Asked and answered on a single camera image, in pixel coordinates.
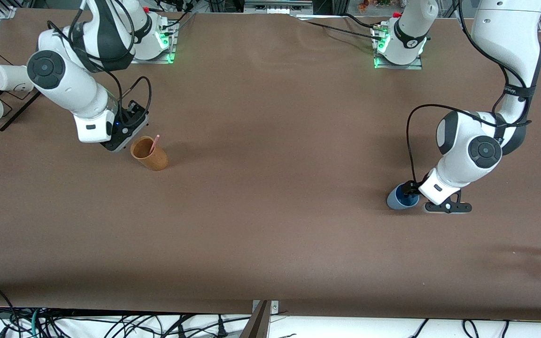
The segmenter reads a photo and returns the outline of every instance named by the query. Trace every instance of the white floor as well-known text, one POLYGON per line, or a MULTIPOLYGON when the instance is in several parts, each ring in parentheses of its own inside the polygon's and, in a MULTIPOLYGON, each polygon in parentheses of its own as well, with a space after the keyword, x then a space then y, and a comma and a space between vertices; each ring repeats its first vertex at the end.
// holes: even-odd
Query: white floor
MULTIPOLYGON (((243 317, 243 315, 224 315, 224 319, 243 317)), ((118 321, 119 317, 106 317, 112 321, 118 321)), ((166 330, 178 316, 161 316, 163 329, 166 330)), ((294 338, 410 338, 423 319, 386 319, 386 318, 348 318, 348 317, 300 317, 300 316, 273 316, 269 329, 269 338, 285 338, 292 334, 294 338)), ((185 330, 201 328, 213 325, 217 322, 217 315, 198 315, 187 321, 183 327, 185 330)), ((454 319, 430 319, 419 338, 466 338, 461 326, 462 321, 454 319)), ((474 321, 480 338, 500 338, 504 323, 500 321, 474 321)), ((246 321, 226 323, 227 332, 237 332, 243 329, 246 321)), ((103 338, 112 326, 111 323, 91 323, 86 321, 59 322, 60 327, 71 338, 103 338)), ((150 327, 156 332, 160 331, 160 325, 156 319, 152 319, 144 326, 150 327)), ((30 328, 30 323, 24 323, 24 327, 30 328)), ((120 325, 112 331, 108 337, 120 330, 120 325)), ((471 335, 474 336, 471 326, 468 325, 471 335)), ((215 334, 216 327, 208 330, 215 334)), ((18 337, 15 332, 9 331, 9 338, 18 337)), ((130 338, 150 338, 150 332, 136 330, 129 334, 130 338)), ((210 337, 210 334, 202 332, 196 337, 210 337)), ((541 323, 511 322, 506 333, 506 338, 541 338, 541 323)))

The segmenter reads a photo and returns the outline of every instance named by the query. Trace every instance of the brown cup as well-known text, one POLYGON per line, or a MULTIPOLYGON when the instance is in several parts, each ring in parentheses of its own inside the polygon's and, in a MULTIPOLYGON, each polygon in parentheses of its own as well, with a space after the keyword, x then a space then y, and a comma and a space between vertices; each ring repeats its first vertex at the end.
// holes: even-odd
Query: brown cup
POLYGON ((149 169, 159 171, 168 166, 168 156, 159 146, 150 154, 153 143, 154 139, 149 136, 139 137, 131 145, 131 155, 149 169))

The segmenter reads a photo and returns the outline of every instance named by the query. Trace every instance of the brown tabletop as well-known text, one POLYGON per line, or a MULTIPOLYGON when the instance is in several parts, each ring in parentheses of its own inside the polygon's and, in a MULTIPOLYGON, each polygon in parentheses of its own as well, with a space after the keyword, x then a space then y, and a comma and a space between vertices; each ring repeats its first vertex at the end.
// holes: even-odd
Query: brown tabletop
MULTIPOLYGON (((45 21, 74 14, 20 9, 3 55, 25 64, 45 21)), ((273 299, 294 315, 541 319, 541 77, 523 146, 463 189, 472 213, 385 204, 410 179, 413 107, 485 111, 502 92, 456 21, 431 36, 423 70, 374 69, 365 38, 197 15, 174 64, 116 73, 152 80, 141 134, 161 134, 160 172, 80 143, 71 113, 38 98, 0 132, 0 288, 16 306, 246 313, 273 299)), ((413 119, 419 175, 446 113, 413 119)))

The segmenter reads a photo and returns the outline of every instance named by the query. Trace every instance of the brown table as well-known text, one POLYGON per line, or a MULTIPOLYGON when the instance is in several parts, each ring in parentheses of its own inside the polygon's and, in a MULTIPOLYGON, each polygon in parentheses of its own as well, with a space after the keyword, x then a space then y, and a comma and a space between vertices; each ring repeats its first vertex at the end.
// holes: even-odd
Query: brown table
MULTIPOLYGON (((2 53, 24 64, 45 21, 74 13, 20 9, 2 53)), ((246 313, 277 299, 294 315, 541 319, 541 77, 524 145, 464 188, 472 213, 385 205, 410 179, 413 107, 485 110, 502 92, 456 21, 431 35, 423 70, 374 69, 365 38, 197 15, 174 64, 117 72, 152 80, 143 134, 174 163, 157 173, 80 143, 72 115, 37 99, 0 132, 0 287, 17 306, 246 313)), ((446 113, 414 118, 420 175, 446 113)))

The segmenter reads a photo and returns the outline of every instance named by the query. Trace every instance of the pink straw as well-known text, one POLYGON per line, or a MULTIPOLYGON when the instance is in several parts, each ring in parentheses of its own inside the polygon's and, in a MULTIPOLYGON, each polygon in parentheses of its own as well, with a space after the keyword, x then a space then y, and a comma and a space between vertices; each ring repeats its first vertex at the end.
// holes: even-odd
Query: pink straw
POLYGON ((156 148, 156 143, 159 138, 160 138, 160 135, 156 135, 156 138, 154 139, 154 143, 152 143, 152 147, 150 148, 150 155, 152 154, 152 152, 154 152, 154 148, 156 148))

